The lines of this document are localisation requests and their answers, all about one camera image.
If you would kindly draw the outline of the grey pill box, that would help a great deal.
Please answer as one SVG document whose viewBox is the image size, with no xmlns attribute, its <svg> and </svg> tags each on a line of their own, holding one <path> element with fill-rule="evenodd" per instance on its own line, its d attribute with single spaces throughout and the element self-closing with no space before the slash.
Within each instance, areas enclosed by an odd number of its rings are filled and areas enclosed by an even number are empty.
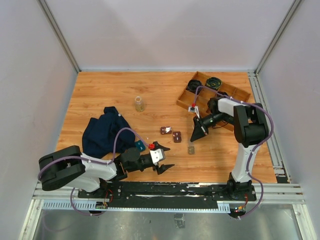
<svg viewBox="0 0 320 240">
<path fill-rule="evenodd" d="M 188 142 L 188 147 L 187 151 L 189 155 L 194 155 L 195 154 L 195 146 L 192 142 Z"/>
</svg>

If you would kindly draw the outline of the clear glass pill jar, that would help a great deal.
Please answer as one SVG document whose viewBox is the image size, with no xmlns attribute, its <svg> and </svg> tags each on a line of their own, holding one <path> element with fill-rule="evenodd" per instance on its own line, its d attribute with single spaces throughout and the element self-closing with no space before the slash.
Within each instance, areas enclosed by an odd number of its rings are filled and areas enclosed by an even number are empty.
<svg viewBox="0 0 320 240">
<path fill-rule="evenodd" d="M 145 103 L 141 96 L 136 96 L 134 99 L 134 106 L 137 112 L 143 112 L 145 110 Z"/>
</svg>

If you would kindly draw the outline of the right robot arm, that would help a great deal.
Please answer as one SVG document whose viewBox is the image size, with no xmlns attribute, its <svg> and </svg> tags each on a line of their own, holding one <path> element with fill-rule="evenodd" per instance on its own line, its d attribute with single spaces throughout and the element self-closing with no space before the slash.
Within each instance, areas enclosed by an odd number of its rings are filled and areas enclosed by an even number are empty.
<svg viewBox="0 0 320 240">
<path fill-rule="evenodd" d="M 211 188 L 213 198 L 256 200 L 252 186 L 252 169 L 260 146 L 270 135 L 262 105 L 242 103 L 231 97 L 212 97 L 207 106 L 210 114 L 193 118 L 194 128 L 190 141 L 194 142 L 207 136 L 210 127 L 225 121 L 233 125 L 234 137 L 238 142 L 235 166 L 225 186 Z"/>
</svg>

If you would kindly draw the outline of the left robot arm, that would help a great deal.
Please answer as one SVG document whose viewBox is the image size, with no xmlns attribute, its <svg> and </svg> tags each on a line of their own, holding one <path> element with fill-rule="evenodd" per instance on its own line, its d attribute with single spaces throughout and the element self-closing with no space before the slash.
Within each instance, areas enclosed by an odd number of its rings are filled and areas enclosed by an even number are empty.
<svg viewBox="0 0 320 240">
<path fill-rule="evenodd" d="M 128 177 L 128 173 L 143 172 L 148 168 L 161 175 L 172 168 L 174 164 L 160 164 L 169 150 L 155 141 L 147 154 L 141 154 L 137 147 L 131 147 L 114 160 L 103 160 L 89 156 L 81 152 L 79 146 L 72 145 L 41 157 L 37 178 L 44 191 L 67 186 L 101 198 L 107 193 L 107 185 L 103 181 L 121 181 Z"/>
</svg>

